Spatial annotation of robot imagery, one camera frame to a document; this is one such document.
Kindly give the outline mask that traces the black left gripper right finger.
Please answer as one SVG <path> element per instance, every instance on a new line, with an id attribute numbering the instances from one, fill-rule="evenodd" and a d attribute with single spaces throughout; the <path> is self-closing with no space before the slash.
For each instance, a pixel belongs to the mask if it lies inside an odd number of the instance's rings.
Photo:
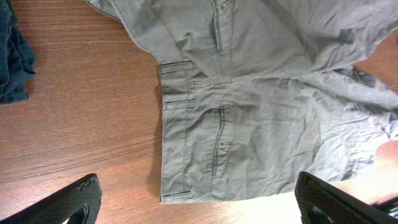
<path id="1" fill-rule="evenodd" d="M 294 194 L 303 224 L 397 224 L 397 198 L 368 205 L 308 172 L 299 173 Z"/>

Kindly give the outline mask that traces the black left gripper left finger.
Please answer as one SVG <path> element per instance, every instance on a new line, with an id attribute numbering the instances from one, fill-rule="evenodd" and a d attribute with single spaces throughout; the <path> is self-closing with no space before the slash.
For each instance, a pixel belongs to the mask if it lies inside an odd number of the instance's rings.
<path id="1" fill-rule="evenodd" d="M 88 174 L 1 223 L 94 224 L 102 191 L 96 174 Z"/>

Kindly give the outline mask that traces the grey shorts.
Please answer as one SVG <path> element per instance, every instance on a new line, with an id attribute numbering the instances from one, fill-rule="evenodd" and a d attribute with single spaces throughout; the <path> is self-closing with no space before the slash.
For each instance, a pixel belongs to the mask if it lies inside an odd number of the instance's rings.
<path id="1" fill-rule="evenodd" d="M 397 29 L 393 0 L 91 0 L 157 61 L 163 204 L 367 176 L 397 95 L 353 64 Z"/>

